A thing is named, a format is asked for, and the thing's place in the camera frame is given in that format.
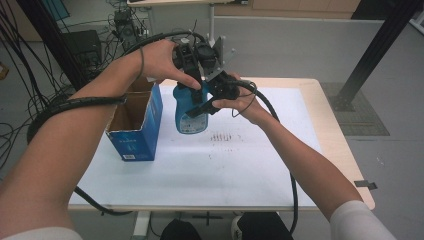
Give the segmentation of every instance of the black device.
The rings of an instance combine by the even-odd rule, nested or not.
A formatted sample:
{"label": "black device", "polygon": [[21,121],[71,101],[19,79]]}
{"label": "black device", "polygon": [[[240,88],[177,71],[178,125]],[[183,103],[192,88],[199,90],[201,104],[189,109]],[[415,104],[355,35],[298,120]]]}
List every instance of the black device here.
{"label": "black device", "polygon": [[124,51],[127,51],[131,46],[139,42],[140,37],[131,19],[130,9],[115,11],[113,21]]}
{"label": "black device", "polygon": [[102,45],[95,30],[62,34],[71,53],[82,67],[96,68],[102,62]]}

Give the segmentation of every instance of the forearm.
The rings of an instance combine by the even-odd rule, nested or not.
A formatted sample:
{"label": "forearm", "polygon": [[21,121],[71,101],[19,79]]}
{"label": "forearm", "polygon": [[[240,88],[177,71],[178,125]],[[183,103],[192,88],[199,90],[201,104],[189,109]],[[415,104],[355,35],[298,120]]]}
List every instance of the forearm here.
{"label": "forearm", "polygon": [[343,203],[362,201],[355,187],[328,159],[296,138],[272,116],[262,116],[258,125],[327,219]]}
{"label": "forearm", "polygon": [[[140,71],[136,57],[140,58],[134,53],[115,60],[72,98],[123,95]],[[70,227],[64,217],[69,198],[114,109],[111,105],[77,108],[46,121],[1,186],[0,215],[9,218],[0,218],[0,226],[11,232],[19,232],[20,227]]]}

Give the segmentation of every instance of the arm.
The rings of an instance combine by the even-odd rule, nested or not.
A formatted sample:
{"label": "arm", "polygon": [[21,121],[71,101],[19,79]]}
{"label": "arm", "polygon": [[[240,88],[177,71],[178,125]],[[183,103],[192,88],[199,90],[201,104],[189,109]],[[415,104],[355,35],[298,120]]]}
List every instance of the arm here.
{"label": "arm", "polygon": [[[174,43],[162,40],[143,47],[143,76],[175,79],[199,89],[196,80],[172,63]],[[142,65],[135,51],[113,61],[71,98],[122,96]],[[78,108],[51,117],[0,185],[0,238],[26,230],[72,228],[68,202],[91,162],[115,107]]]}
{"label": "arm", "polygon": [[[240,92],[241,96],[249,94],[246,89],[240,89]],[[252,97],[239,97],[234,101],[218,100],[213,105],[241,111],[248,106]],[[257,100],[242,115],[265,132],[294,178],[328,220],[343,203],[362,201],[356,188],[328,159],[296,138],[265,111]]]}

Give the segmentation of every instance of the table leg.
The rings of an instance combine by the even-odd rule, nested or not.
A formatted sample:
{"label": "table leg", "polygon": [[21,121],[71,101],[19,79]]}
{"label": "table leg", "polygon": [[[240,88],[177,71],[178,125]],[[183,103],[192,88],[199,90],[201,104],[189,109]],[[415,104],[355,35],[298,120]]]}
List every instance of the table leg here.
{"label": "table leg", "polygon": [[137,212],[137,219],[134,226],[134,233],[131,240],[144,240],[147,239],[147,232],[149,231],[150,212],[139,211]]}

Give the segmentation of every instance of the blue cardboard box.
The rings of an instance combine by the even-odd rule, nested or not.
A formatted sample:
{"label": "blue cardboard box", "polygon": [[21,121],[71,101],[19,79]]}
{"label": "blue cardboard box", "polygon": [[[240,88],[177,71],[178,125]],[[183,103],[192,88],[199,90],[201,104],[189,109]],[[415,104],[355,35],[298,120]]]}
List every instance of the blue cardboard box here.
{"label": "blue cardboard box", "polygon": [[122,160],[155,159],[162,110],[159,85],[144,80],[130,87],[127,102],[116,108],[106,128],[106,135]]}

